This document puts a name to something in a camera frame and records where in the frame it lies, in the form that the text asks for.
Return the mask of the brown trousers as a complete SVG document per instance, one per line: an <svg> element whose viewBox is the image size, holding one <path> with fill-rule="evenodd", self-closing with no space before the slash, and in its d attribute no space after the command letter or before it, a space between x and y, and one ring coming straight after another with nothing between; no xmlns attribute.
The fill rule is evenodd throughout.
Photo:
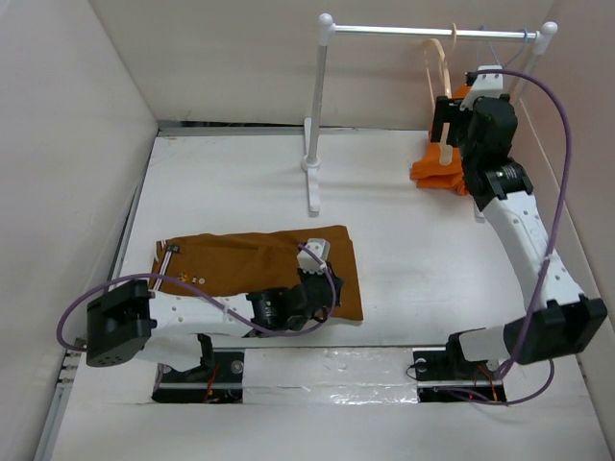
<svg viewBox="0 0 615 461"><path fill-rule="evenodd" d="M344 281L336 318L361 322L363 311L354 245L341 225L271 233L203 233L159 240L152 271L194 285L213 297L229 297L299 282L298 245L311 238L331 244L328 262Z"/></svg>

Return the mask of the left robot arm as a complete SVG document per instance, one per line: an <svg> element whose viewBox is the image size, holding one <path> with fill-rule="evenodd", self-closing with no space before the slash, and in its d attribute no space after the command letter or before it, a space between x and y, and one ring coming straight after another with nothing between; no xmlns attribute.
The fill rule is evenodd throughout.
<svg viewBox="0 0 615 461"><path fill-rule="evenodd" d="M332 269L299 276L291 288L226 298L171 295L143 279L128 281L88 304L86 363L106 368L138 358L204 380L213 372L216 336L300 336L329 319L342 279Z"/></svg>

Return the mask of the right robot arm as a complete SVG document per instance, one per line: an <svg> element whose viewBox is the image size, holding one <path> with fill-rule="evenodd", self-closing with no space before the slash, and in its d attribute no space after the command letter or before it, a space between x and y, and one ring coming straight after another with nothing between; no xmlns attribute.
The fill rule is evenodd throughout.
<svg viewBox="0 0 615 461"><path fill-rule="evenodd" d="M498 234L527 312L501 327L451 334L440 363L455 378L490 360L528 365L581 353L607 316L603 300L584 294L550 246L553 234L539 215L529 176L509 154L517 126L505 95L479 97L470 106L446 96L435 103L431 138L458 148L466 188Z"/></svg>

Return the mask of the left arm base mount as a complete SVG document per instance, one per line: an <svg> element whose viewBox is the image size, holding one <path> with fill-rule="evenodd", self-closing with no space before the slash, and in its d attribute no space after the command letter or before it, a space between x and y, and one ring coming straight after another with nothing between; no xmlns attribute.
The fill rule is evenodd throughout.
<svg viewBox="0 0 615 461"><path fill-rule="evenodd" d="M152 400L157 403L243 403L243 349L215 349L205 334L198 334L200 364L187 371L159 365Z"/></svg>

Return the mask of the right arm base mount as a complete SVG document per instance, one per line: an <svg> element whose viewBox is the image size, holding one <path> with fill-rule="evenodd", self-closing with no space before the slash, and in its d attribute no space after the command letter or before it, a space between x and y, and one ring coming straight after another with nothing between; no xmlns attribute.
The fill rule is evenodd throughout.
<svg viewBox="0 0 615 461"><path fill-rule="evenodd" d="M504 384L495 378L494 361L454 365L443 348L412 350L406 376L416 383L420 403L506 402Z"/></svg>

